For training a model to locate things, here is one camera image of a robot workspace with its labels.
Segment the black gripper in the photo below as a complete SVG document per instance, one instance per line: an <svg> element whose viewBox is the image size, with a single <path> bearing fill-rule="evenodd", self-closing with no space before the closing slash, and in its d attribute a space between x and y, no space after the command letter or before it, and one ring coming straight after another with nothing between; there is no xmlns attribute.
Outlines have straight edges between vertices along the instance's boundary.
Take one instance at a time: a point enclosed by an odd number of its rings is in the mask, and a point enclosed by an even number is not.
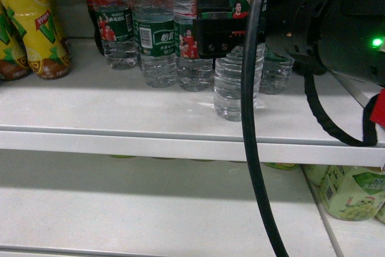
<svg viewBox="0 0 385 257"><path fill-rule="evenodd" d="M302 74L323 75L327 71L319 51L322 26L331 0L267 0L265 39L268 48L292 58ZM247 22L265 24L264 16L250 12L235 17L230 0L197 0L197 53L201 59L222 58L245 43Z"/></svg>

